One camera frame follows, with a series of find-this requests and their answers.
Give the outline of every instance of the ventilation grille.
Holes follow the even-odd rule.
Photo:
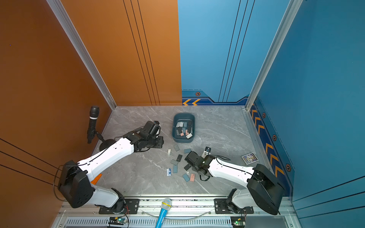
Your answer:
[[[129,222],[131,223],[130,225],[133,225],[133,226],[146,226],[146,225],[155,226],[156,221],[157,221],[157,219],[129,219]],[[164,226],[168,226],[168,225],[195,225],[196,226],[196,225],[228,225],[228,224],[230,225],[231,220],[226,219],[226,218],[223,218],[223,219],[222,218],[197,219],[197,220],[193,220],[193,221],[165,219],[162,224]]]
[[[203,217],[193,221],[185,221],[184,217],[175,217],[175,220],[165,219],[163,227],[232,227],[230,217]],[[65,227],[105,227],[109,217],[68,217]],[[155,227],[157,219],[132,216],[129,219],[129,228]]]
[[[108,218],[100,218],[100,219],[91,219],[88,217],[69,217],[66,221],[66,225],[69,227],[72,226],[85,226],[85,225],[92,225],[92,226],[105,226],[108,225]]]

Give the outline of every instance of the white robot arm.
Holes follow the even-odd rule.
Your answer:
[[[106,189],[92,183],[102,171],[118,160],[134,152],[143,152],[143,148],[162,148],[163,137],[159,136],[158,121],[148,121],[144,127],[123,135],[99,153],[77,163],[64,164],[58,184],[58,190],[71,207],[84,204],[105,206],[114,213],[120,213],[126,204],[124,197],[116,189]]]
[[[258,206],[269,214],[276,215],[284,194],[284,185],[263,165],[246,167],[231,164],[210,155],[210,148],[206,147],[202,156],[191,151],[185,161],[200,175],[221,177],[245,187],[233,189],[226,203],[232,213],[242,213],[248,206]]]
[[[80,169],[84,172],[87,171],[86,176],[91,182],[106,168],[133,152],[134,145],[131,144],[131,141],[126,138],[121,138],[109,148],[78,163],[86,164],[80,166]]]

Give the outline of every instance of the pink rectangular block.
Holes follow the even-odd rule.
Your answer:
[[[195,180],[195,174],[193,174],[193,173],[192,173],[192,174],[190,175],[190,181],[194,182],[194,180]]]

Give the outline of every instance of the orange wall panel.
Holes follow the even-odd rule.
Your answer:
[[[111,109],[45,0],[0,1],[0,15],[0,138],[51,164],[0,140],[1,227],[47,228],[62,204],[53,166],[89,157],[90,107],[100,107],[99,131]]]
[[[117,105],[181,104],[177,0],[62,0]]]

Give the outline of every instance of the gray marble surface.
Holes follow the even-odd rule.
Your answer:
[[[175,114],[189,112],[195,115],[195,138],[191,143],[176,143],[171,136],[172,122]],[[117,107],[103,132],[105,139],[124,135],[136,129],[148,120],[157,120],[164,137],[162,149],[151,148],[147,152],[133,153],[107,168],[97,185],[116,188],[125,196],[137,194],[221,194],[227,196],[233,188],[243,189],[234,182],[222,178],[210,178],[204,182],[199,175],[189,169],[184,170],[190,148],[201,155],[205,147],[211,147],[212,154],[231,159],[231,163],[246,166],[242,155],[255,152],[241,107],[239,106],[145,106]],[[166,176],[166,169],[171,168],[171,159],[181,154],[178,173]],[[196,174],[194,182],[185,182],[183,174]]]

